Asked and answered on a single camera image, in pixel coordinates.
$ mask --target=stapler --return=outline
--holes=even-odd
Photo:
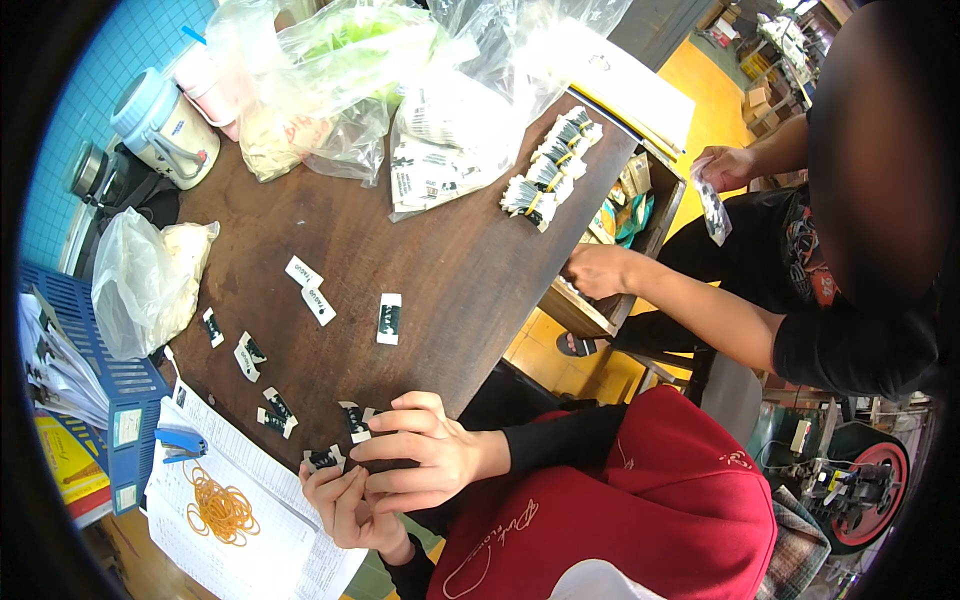
[[[160,441],[160,445],[167,448],[164,464],[188,461],[206,454],[206,440],[192,431],[158,428],[154,437]]]

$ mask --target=pink bottle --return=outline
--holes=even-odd
[[[240,138],[235,99],[217,77],[217,67],[206,52],[206,46],[195,43],[174,69],[174,80],[197,108],[206,122],[219,127],[230,139]]]

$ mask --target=blue tile wall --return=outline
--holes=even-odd
[[[163,67],[190,41],[180,27],[202,32],[213,0],[122,0],[91,40],[60,94],[37,156],[20,241],[22,258],[57,269],[79,199],[62,174],[82,139],[106,149],[109,118],[120,94],[148,66]]]

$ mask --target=white plastic bag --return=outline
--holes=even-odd
[[[157,230],[127,208],[113,217],[93,263],[93,313],[113,358],[145,358],[183,331],[220,223]]]
[[[408,82],[391,133],[392,221],[490,185],[516,163],[526,128],[570,81],[553,68],[575,39],[574,19],[607,36],[631,0],[427,0],[450,41]],[[415,141],[449,156],[447,165],[398,154]],[[421,190],[424,195],[417,196]]]
[[[275,32],[281,0],[230,0],[206,28],[210,56],[241,108],[240,146],[261,181],[300,160],[376,185],[400,80],[430,58],[440,31],[403,0],[334,0]]]

